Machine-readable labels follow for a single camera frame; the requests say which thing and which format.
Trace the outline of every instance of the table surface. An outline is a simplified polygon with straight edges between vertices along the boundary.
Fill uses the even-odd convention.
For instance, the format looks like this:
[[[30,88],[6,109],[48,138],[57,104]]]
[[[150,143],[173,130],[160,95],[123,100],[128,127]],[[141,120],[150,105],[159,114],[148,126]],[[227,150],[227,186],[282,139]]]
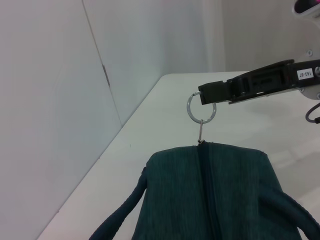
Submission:
[[[163,76],[88,172],[39,240],[87,240],[135,188],[150,156],[165,149],[196,145],[200,125],[186,110],[198,86],[243,72]],[[292,91],[228,105],[217,104],[215,118],[203,125],[207,142],[253,148],[268,154],[284,192],[320,221],[320,126],[305,120],[316,104]],[[199,96],[191,110],[207,119],[212,105]],[[126,218],[115,240],[131,239],[142,200]]]

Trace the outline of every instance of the label sticker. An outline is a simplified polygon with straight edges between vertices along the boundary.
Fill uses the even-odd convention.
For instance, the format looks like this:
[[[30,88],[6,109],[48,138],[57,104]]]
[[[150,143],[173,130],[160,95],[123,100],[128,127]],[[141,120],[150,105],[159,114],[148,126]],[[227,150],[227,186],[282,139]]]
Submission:
[[[299,70],[299,71],[296,71],[296,73],[298,74],[298,79],[299,80],[310,79],[310,78],[314,77],[314,73],[312,71],[312,68]]]

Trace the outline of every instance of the bag strap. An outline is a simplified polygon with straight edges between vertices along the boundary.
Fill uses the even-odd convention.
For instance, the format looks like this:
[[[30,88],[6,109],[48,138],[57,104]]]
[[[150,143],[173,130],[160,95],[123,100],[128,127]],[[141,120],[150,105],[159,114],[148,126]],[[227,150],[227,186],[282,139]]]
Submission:
[[[259,200],[276,209],[300,228],[309,240],[320,239],[320,226],[311,214],[289,195],[260,183]]]
[[[92,234],[89,240],[112,240],[126,217],[136,207],[147,188],[146,168],[143,168],[138,184],[125,202],[112,213]]]

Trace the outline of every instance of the cable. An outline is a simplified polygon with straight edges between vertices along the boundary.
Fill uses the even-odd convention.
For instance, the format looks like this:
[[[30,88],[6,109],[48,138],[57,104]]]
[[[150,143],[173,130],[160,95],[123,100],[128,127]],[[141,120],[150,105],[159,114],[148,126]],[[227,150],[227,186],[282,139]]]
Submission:
[[[305,114],[305,120],[307,120],[309,123],[316,123],[319,124],[320,123],[320,117],[316,117],[314,120],[310,119],[309,116],[310,114],[316,110],[317,108],[320,107],[320,103],[318,103],[317,105],[313,106],[312,108],[310,108],[309,111],[306,112]]]

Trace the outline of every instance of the metal key ring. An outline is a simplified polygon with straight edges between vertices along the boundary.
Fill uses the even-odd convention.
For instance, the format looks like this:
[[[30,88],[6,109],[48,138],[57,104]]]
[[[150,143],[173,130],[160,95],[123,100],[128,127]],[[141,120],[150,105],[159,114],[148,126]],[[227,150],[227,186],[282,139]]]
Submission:
[[[193,98],[194,96],[196,96],[196,95],[199,95],[199,94],[201,94],[201,92],[200,92],[200,91],[197,91],[197,92],[193,93],[193,94],[189,97],[188,102],[186,103],[186,111],[188,112],[189,117],[190,117],[193,121],[195,121],[195,122],[198,123],[198,124],[201,124],[201,120],[196,119],[195,116],[192,114],[191,109],[190,109],[190,105],[191,105],[191,100],[192,100],[192,98]],[[214,119],[214,117],[215,117],[215,115],[216,115],[216,112],[217,112],[217,105],[216,105],[216,103],[214,102],[214,103],[212,103],[212,106],[213,106],[212,115],[211,115],[207,120],[203,120],[203,121],[202,121],[202,124],[209,123],[212,119]]]

